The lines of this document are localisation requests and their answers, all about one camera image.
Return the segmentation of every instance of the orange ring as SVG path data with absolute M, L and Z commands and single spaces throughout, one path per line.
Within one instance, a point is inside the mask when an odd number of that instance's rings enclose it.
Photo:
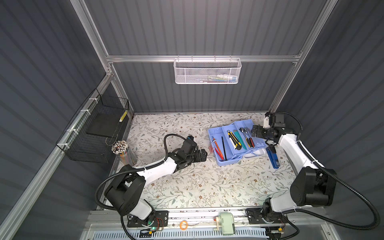
M 185 220 L 182 221 L 182 222 L 180 223 L 180 229 L 183 230 L 183 231 L 185 231 L 187 228 L 188 228 L 188 223 L 187 223 L 187 221 L 185 221 Z

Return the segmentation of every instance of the black wire basket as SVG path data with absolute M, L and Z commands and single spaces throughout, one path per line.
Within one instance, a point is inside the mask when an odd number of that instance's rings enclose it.
M 99 94 L 89 108 L 82 111 L 78 123 L 71 129 L 69 129 L 71 125 L 69 123 L 56 145 L 65 152 L 69 159 L 74 161 L 99 163 L 113 161 L 116 155 L 112 153 L 111 147 L 116 141 L 122 140 L 129 122 L 128 99 Z M 106 135 L 97 132 L 104 126 L 109 126 L 109 133 L 112 134 Z M 68 131 L 70 132 L 68 139 L 65 142 L 59 142 Z

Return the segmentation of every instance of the white mesh basket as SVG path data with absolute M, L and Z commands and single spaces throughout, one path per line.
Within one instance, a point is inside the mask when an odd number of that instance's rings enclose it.
M 175 58 L 177 84 L 236 84 L 241 62 L 239 58 Z

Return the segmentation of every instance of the bundle of pencils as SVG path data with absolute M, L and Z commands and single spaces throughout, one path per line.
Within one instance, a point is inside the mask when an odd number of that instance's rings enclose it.
M 127 149 L 128 149 L 128 144 L 124 140 L 123 141 L 117 141 L 112 146 L 112 152 L 120 157 L 120 159 L 124 165 L 128 164 Z

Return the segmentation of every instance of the striped gray wall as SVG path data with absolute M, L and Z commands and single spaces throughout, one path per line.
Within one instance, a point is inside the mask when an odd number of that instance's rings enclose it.
M 136 113 L 268 110 L 292 63 L 243 63 L 238 84 L 176 84 L 172 63 L 114 63 Z
M 339 1 L 279 110 L 303 123 L 302 139 L 327 168 L 363 193 L 384 217 L 384 1 Z M 337 185 L 327 213 L 368 224 L 365 204 Z M 338 227 L 343 239 L 381 239 Z
M 291 55 L 325 0 L 86 0 L 110 55 Z
M 0 1 L 0 222 L 105 72 L 67 1 Z M 64 159 L 14 239 L 78 239 L 110 167 Z

